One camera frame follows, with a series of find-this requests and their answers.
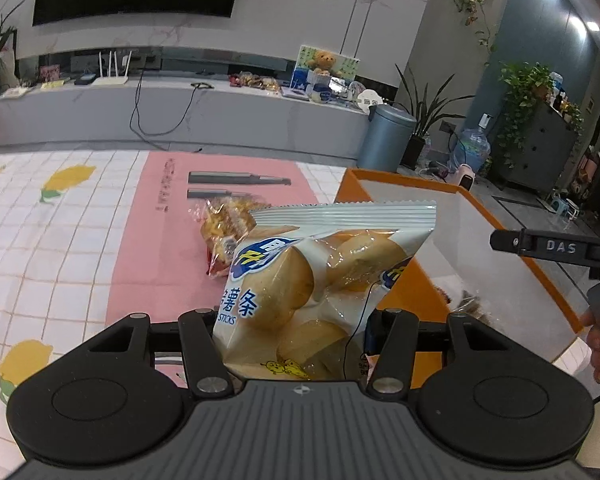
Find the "clear plastic bag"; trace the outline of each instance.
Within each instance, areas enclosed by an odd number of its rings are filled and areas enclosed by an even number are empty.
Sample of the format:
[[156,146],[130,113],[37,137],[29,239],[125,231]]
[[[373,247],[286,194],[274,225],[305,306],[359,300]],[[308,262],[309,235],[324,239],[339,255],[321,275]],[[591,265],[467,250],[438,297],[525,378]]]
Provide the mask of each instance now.
[[245,194],[212,198],[190,210],[201,223],[200,234],[209,252],[209,276],[228,275],[235,248],[255,227],[249,211],[268,206],[261,197]]
[[478,321],[501,332],[499,320],[490,312],[488,304],[480,300],[480,296],[472,294],[467,290],[462,291],[462,300],[452,312],[464,312]]

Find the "black robotic gripper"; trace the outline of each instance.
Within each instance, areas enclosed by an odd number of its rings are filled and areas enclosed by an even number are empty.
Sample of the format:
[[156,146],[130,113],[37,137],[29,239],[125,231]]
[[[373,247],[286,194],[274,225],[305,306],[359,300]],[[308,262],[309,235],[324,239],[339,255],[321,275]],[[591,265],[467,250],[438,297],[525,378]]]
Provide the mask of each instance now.
[[[247,380],[210,336],[215,313],[131,314],[24,381],[7,422],[13,478],[586,478],[573,462],[593,406],[558,368],[465,314],[376,310],[355,381]],[[444,367],[410,388],[416,352]],[[182,354],[187,388],[155,370]]]

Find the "snack bag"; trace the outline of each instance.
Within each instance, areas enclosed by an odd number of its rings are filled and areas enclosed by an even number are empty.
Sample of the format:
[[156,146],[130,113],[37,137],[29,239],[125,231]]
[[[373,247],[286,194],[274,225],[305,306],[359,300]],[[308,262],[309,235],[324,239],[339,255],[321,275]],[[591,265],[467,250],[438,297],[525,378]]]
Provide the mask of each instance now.
[[214,339],[238,377],[357,378],[366,318],[433,230],[434,202],[253,211],[235,248]]
[[255,226],[249,211],[268,206],[251,195],[218,197],[206,201],[200,234],[210,253],[210,276],[228,274],[236,245]]

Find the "orange box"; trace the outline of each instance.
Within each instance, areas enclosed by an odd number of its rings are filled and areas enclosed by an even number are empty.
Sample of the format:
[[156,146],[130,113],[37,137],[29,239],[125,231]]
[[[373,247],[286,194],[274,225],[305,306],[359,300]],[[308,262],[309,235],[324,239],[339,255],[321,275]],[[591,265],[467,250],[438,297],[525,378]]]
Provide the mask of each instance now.
[[[504,227],[464,188],[349,168],[336,196],[336,202],[393,200],[435,200],[438,219],[378,308],[403,308],[420,320],[443,322],[449,310],[432,280],[452,269],[489,306],[497,328],[516,342],[552,362],[574,344],[582,329],[576,313],[535,261],[491,249],[491,232]],[[441,367],[438,352],[417,354],[412,387]]]

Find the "teddy bear picture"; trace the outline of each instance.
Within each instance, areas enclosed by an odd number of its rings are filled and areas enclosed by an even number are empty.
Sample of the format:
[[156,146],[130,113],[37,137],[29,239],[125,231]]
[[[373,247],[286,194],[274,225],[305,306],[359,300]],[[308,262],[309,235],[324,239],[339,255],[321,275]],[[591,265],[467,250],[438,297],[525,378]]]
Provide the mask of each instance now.
[[342,56],[312,46],[303,45],[298,54],[296,68],[307,68],[317,75],[331,75],[342,79],[354,79],[358,70],[358,59]]

